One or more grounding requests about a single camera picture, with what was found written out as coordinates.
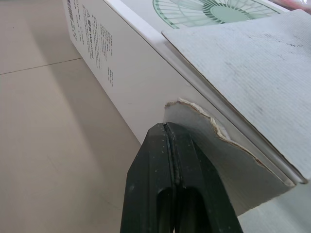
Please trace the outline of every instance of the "fan illustration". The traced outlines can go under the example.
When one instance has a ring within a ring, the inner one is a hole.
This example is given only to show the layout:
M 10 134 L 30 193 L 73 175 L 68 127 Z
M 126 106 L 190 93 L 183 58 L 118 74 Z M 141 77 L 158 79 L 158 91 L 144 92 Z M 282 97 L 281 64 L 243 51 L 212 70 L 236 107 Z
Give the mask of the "fan illustration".
M 231 23 L 279 14 L 254 0 L 153 0 L 153 5 L 172 28 Z

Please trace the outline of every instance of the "corrugated cardboard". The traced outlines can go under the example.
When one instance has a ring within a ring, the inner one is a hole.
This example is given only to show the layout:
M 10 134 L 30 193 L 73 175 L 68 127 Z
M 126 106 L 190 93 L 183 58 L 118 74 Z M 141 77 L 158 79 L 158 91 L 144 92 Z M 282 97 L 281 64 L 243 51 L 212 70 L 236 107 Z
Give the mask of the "corrugated cardboard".
M 118 0 L 63 2 L 72 42 L 140 142 L 150 127 L 163 121 L 166 103 L 184 98 L 211 113 L 232 141 L 265 164 L 267 174 L 271 170 L 283 182 L 280 191 L 271 192 L 268 198 L 294 186 L 296 181 L 218 110 L 225 108 L 231 116 L 230 108 L 217 99 L 195 70 L 184 64 L 167 40 L 126 5 Z M 238 201 L 243 202 L 243 190 L 237 189 L 236 193 Z M 245 205 L 240 213 L 252 206 L 253 203 Z

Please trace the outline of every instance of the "cardboard box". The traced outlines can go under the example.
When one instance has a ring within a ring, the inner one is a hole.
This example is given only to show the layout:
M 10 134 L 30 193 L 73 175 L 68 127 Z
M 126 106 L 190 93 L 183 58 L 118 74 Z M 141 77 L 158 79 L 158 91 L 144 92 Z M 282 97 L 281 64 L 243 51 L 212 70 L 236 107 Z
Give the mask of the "cardboard box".
M 234 202 L 238 214 L 300 182 L 271 145 L 237 117 L 230 105 L 162 36 L 162 30 L 173 28 L 165 22 L 165 17 L 164 20 L 155 12 L 155 5 L 146 1 L 124 1 L 130 7 L 119 0 L 63 0 L 73 44 L 137 139 L 143 142 L 147 130 L 163 121 L 168 102 L 183 98 L 217 119 L 231 140 L 252 156 L 252 159 L 239 161 L 244 172 L 240 177 L 225 177 L 227 186 L 235 187 L 237 182 L 245 182 L 245 190 L 233 188 L 229 193 L 230 198 L 237 198 Z M 263 4 L 269 5 L 274 12 L 286 11 L 267 1 L 261 1 Z M 249 129 L 251 137 L 242 133 L 245 128 Z M 261 147 L 254 145 L 256 140 L 262 143 Z M 267 176 L 249 186 L 249 180 L 258 180 L 255 179 L 258 174 L 252 172 L 253 166 L 263 166 Z M 264 200 L 258 199 L 256 189 L 265 190 Z M 245 205 L 245 199 L 251 201 Z

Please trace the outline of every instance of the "floor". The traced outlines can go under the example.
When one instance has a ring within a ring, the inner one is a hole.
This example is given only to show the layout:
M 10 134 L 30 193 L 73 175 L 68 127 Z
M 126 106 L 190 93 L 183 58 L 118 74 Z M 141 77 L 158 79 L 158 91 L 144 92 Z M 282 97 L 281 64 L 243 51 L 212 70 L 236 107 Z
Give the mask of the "floor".
M 62 0 L 0 1 L 0 233 L 112 233 L 140 144 L 71 44 Z

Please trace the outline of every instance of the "torn cardboard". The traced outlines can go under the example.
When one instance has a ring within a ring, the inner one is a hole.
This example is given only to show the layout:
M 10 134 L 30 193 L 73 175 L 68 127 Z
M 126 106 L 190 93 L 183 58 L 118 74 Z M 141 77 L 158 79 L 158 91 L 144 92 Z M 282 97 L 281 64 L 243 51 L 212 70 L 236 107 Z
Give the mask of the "torn cardboard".
M 198 105 L 186 100 L 170 102 L 165 107 L 164 121 L 189 130 L 222 177 L 237 215 L 291 189 L 247 149 L 232 141 L 217 120 Z

